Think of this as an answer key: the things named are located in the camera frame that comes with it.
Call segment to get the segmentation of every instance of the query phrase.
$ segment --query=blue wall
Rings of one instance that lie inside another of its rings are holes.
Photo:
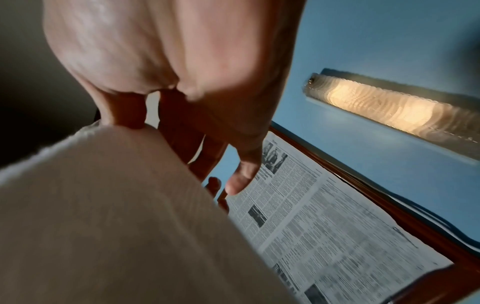
[[[479,0],[310,0],[287,87],[274,121],[392,192],[419,203],[480,240],[480,166],[406,134],[306,101],[301,92],[324,68],[480,98],[460,74],[460,49],[478,38]],[[234,149],[213,171],[223,182]],[[480,302],[480,297],[471,299]]]

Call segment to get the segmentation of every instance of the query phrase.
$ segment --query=cloth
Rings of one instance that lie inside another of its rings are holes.
[[[87,128],[0,172],[2,303],[292,303],[149,127]]]

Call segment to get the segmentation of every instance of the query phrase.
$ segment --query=brown wooden frame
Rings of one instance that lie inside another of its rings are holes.
[[[320,166],[337,175],[349,186],[387,212],[399,226],[453,262],[452,266],[431,272],[390,299],[395,304],[451,304],[480,289],[480,259],[458,246],[409,212],[391,203],[380,191],[359,182],[330,162],[318,157],[274,127],[269,129]],[[225,199],[225,191],[220,199]]]

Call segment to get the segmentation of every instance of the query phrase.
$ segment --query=newspaper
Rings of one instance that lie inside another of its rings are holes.
[[[452,262],[272,132],[229,217],[300,303],[382,303]]]

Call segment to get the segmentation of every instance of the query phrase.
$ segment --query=framed newspaper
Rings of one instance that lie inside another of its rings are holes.
[[[453,303],[480,288],[476,248],[273,125],[229,218],[300,303]]]

